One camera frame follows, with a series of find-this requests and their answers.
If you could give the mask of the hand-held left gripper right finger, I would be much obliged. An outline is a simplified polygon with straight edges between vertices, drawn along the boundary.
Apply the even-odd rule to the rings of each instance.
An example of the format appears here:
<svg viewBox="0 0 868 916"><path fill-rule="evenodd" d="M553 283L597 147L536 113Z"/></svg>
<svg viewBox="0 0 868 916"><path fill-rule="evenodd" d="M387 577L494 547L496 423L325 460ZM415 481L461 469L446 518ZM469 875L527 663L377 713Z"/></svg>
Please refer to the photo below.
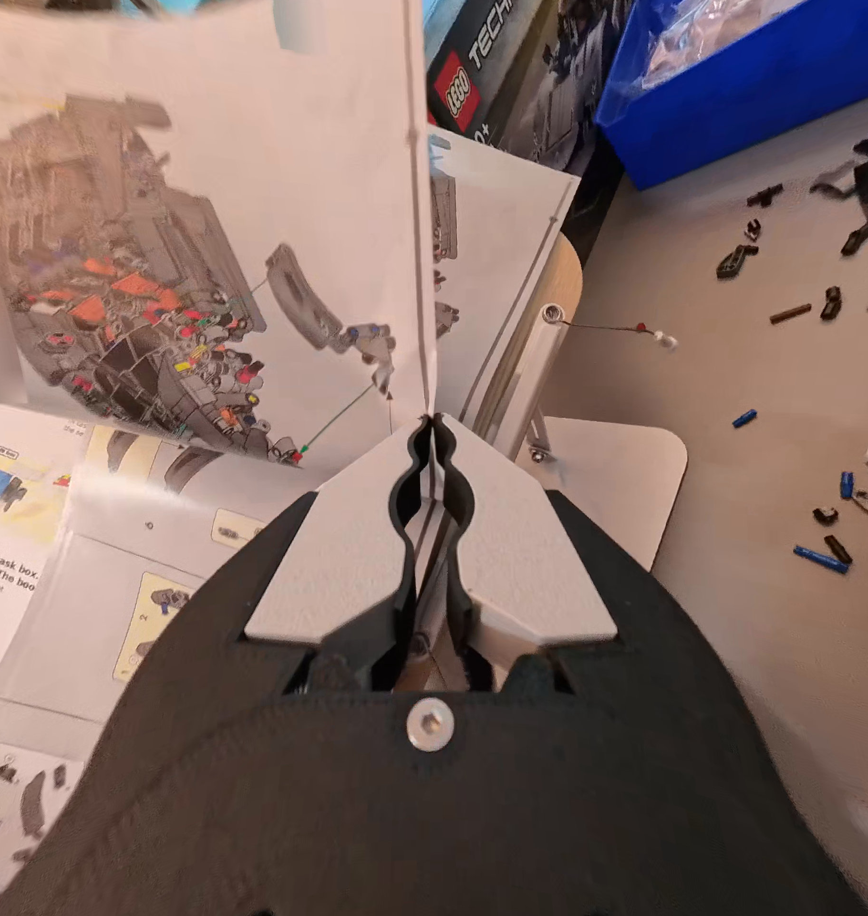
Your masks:
<svg viewBox="0 0 868 916"><path fill-rule="evenodd" d="M468 688L523 656L610 643L618 628L544 487L448 414L434 417L451 643Z"/></svg>

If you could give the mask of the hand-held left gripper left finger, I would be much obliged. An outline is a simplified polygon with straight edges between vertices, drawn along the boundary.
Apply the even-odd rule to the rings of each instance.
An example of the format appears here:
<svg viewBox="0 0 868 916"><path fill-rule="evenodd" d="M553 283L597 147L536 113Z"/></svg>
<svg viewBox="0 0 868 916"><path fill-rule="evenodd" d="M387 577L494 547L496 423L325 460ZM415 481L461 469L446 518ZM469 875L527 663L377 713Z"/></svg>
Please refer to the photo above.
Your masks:
<svg viewBox="0 0 868 916"><path fill-rule="evenodd" d="M406 527L421 503L430 416L405 423L311 493L310 507L245 635L339 657L359 683L391 691L416 618Z"/></svg>

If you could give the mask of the lego instruction booklet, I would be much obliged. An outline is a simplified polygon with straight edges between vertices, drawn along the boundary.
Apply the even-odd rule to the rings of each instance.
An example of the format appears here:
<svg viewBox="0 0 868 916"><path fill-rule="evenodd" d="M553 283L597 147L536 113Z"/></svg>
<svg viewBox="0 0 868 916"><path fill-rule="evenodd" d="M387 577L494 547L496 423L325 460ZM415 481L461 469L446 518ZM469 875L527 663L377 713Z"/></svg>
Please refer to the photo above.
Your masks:
<svg viewBox="0 0 868 916"><path fill-rule="evenodd" d="M574 183L423 123L412 2L0 2L0 405L93 426L0 665L0 903L204 582L454 411Z"/></svg>

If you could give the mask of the scattered loose lego pieces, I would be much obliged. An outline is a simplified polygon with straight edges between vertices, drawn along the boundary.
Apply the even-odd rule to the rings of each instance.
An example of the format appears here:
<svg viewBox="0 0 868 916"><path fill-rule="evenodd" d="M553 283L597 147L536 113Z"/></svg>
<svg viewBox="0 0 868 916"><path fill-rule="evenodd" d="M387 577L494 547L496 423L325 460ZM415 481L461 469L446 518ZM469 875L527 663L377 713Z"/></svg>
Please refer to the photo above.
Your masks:
<svg viewBox="0 0 868 916"><path fill-rule="evenodd" d="M840 248L840 257L850 259L857 255L868 241L868 137L858 141L852 146L853 158L848 158L839 166L824 170L814 178L808 186L809 194L821 195L827 200L844 201L856 198L858 206L863 213L863 224L852 230ZM748 208L767 209L774 203L776 197L785 191L783 182L776 182L759 189L746 198ZM717 265L715 276L717 281L732 281L740 274L744 263L759 253L762 224L758 217L747 221L744 228L744 242L735 247ZM839 316L843 305L842 290L839 285L829 285L824 292L824 302L818 313L821 324L833 323ZM793 307L768 316L771 327L781 326L794 319L813 313L812 303L795 304ZM733 420L733 427L741 429L757 417L757 411L750 408ZM868 469L868 447L865 452L864 464ZM842 501L851 502L868 515L868 491L858 487L855 483L853 472L844 471L840 474L839 496ZM835 508L816 508L812 516L822 528L829 528L839 520L839 512ZM853 564L852 555L833 534L823 537L827 553L815 551L801 545L795 545L793 554L812 562L824 569L838 574L847 574Z"/></svg>

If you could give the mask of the lego set box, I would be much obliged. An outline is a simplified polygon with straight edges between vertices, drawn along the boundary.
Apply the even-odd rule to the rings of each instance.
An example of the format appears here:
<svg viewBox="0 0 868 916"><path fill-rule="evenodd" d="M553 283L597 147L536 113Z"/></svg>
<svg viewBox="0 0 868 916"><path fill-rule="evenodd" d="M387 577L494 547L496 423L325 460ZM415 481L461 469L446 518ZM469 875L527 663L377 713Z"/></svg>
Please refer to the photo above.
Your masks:
<svg viewBox="0 0 868 916"><path fill-rule="evenodd" d="M562 233L582 266L623 176L597 115L633 6L423 3L429 121L577 177Z"/></svg>

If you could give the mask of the white book stand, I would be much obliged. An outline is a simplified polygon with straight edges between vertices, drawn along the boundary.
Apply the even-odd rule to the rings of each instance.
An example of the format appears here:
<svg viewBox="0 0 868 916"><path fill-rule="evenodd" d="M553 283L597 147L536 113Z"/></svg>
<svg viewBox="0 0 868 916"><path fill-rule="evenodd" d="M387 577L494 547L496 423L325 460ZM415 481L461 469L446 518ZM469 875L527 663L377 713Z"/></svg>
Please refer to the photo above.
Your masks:
<svg viewBox="0 0 868 916"><path fill-rule="evenodd" d="M581 268L559 235L511 320L496 371L470 421L474 432L543 488L558 490L651 570L688 466L673 432L547 416L543 398L574 320Z"/></svg>

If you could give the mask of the blue storage bin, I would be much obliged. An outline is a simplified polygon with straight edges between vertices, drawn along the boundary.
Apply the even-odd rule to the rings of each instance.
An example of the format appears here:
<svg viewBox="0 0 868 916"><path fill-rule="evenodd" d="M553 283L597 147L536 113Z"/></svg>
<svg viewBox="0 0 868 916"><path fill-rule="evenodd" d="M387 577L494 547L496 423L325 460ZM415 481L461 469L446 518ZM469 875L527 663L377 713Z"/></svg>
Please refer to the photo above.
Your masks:
<svg viewBox="0 0 868 916"><path fill-rule="evenodd" d="M868 1L800 2L653 88L652 40L677 2L634 2L596 114L635 187L868 98Z"/></svg>

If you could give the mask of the clear plastic bags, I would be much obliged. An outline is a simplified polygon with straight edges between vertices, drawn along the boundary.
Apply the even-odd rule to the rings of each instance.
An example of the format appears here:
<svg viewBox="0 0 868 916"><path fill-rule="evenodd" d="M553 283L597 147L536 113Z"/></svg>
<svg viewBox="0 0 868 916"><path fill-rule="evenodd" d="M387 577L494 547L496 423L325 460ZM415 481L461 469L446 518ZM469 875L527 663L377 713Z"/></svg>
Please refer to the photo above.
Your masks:
<svg viewBox="0 0 868 916"><path fill-rule="evenodd" d="M759 29L800 1L682 1L664 17L649 44L640 87L666 83L713 53Z"/></svg>

